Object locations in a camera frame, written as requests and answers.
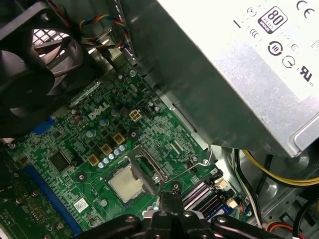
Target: cable bundle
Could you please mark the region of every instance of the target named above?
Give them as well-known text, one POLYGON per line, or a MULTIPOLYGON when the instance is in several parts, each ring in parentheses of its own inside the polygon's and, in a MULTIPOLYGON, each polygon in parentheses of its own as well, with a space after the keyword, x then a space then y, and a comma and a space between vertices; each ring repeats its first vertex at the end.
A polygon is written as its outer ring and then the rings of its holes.
POLYGON ((265 174, 267 174, 269 178, 271 178, 275 182, 279 182, 280 184, 283 184, 287 187, 307 187, 307 186, 319 184, 319 177, 312 178, 312 179, 305 179, 305 180, 295 180, 295 179, 283 178, 278 175, 275 175, 271 173, 269 170, 265 169, 249 151, 244 150, 243 152, 255 166, 257 166, 260 170, 262 170, 265 174))

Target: white label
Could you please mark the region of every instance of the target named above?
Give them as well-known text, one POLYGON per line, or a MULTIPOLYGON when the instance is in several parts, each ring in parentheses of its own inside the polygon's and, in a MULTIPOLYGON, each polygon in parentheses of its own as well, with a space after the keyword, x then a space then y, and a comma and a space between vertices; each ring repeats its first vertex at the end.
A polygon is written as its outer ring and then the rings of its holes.
POLYGON ((300 100, 319 95, 319 1, 256 2, 234 21, 243 36, 300 100))
POLYGON ((0 228, 0 238, 1 239, 9 239, 8 237, 7 237, 7 235, 5 234, 5 232, 0 228))
POLYGON ((85 202, 84 198, 81 198, 79 201, 77 201, 74 204, 75 209, 81 213, 83 212, 84 209, 86 209, 89 205, 87 204, 87 202, 85 202))

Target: yellow wire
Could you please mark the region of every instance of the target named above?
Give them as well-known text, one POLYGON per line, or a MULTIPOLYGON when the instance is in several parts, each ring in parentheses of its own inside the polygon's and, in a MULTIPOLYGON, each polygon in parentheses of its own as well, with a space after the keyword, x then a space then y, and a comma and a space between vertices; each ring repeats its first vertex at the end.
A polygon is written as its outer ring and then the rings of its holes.
POLYGON ((244 154, 249 158, 249 160, 257 166, 260 170, 262 170, 264 173, 272 176, 273 178, 277 179, 280 182, 292 185, 292 186, 301 186, 301 187, 307 187, 307 186, 312 186, 315 184, 319 184, 319 177, 317 178, 312 178, 312 179, 306 179, 306 180, 295 180, 295 179, 289 179, 289 178, 283 178, 278 175, 275 175, 265 169, 254 157, 253 155, 246 150, 243 150, 244 154))
POLYGON ((96 20, 96 22, 98 22, 99 20, 101 20, 101 19, 105 18, 106 16, 109 16, 109 15, 104 14, 104 15, 100 16, 100 17, 96 20))

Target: chip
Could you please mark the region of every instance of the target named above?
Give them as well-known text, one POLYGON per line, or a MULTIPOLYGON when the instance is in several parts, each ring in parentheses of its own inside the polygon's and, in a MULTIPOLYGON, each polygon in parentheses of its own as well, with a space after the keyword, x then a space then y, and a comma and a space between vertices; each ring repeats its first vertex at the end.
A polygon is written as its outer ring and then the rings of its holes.
POLYGON ((60 131, 56 131, 56 132, 53 133, 53 137, 54 137, 55 139, 58 139, 61 135, 62 135, 62 134, 60 133, 60 131))
POLYGON ((65 158, 61 151, 57 152, 49 160, 60 173, 70 166, 69 161, 65 158))
POLYGON ((108 183, 123 203, 127 203, 143 192, 143 182, 133 178, 130 166, 120 169, 108 183))

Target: red wire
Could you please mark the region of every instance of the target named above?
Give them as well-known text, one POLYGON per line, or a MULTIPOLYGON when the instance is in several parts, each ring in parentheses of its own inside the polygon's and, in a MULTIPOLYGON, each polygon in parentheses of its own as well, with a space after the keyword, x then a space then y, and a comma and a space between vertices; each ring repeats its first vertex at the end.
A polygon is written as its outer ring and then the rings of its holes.
MULTIPOLYGON (((273 226, 271 226, 271 227, 268 229, 268 231, 271 233, 271 232, 273 232, 273 230, 276 229, 276 228, 285 228, 285 229, 290 230, 291 232, 293 231, 293 227, 289 226, 288 224, 283 224, 283 223, 274 224, 273 226)), ((304 235, 302 235, 301 233, 300 233, 299 237, 300 237, 301 239, 306 239, 306 237, 305 237, 304 235)))

